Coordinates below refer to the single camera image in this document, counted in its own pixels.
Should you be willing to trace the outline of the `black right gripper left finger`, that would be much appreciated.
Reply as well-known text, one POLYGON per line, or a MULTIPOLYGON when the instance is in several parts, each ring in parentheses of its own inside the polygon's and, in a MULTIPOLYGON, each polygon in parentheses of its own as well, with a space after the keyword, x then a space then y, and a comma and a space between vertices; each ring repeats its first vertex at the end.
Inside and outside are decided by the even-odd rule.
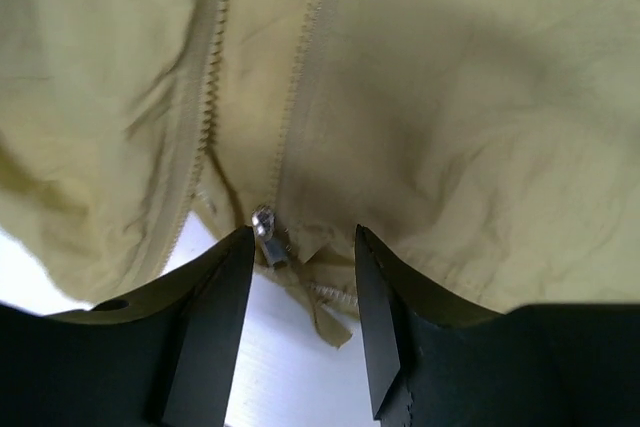
POLYGON ((221 426, 254 266, 248 227, 91 310, 1 309, 5 426, 221 426))

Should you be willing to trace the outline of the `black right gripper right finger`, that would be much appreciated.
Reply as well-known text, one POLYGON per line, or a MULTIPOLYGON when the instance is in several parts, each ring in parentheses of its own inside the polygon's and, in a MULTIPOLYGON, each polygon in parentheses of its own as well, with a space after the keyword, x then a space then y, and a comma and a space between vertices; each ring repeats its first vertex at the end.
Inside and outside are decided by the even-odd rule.
POLYGON ((637 304, 497 313, 355 233, 372 414, 383 426, 635 426, 637 304))

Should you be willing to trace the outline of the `silver zipper slider pull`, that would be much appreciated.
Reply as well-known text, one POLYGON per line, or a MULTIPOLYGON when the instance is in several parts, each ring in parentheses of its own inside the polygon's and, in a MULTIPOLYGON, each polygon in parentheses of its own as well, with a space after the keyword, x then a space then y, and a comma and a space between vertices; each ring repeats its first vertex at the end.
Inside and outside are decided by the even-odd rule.
POLYGON ((258 206, 251 215, 251 224, 268 266, 278 269, 289 265, 289 241, 285 236, 286 232, 278 226, 274 210, 266 205, 258 206))

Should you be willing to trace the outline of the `olive yellow zip jacket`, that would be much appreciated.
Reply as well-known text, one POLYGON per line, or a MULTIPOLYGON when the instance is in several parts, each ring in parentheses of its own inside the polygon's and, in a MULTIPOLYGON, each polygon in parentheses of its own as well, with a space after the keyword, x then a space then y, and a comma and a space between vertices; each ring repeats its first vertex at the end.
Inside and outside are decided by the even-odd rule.
POLYGON ((340 346, 354 231, 505 312, 639 297, 639 0, 1 0, 1 224, 68 296, 270 208, 340 346))

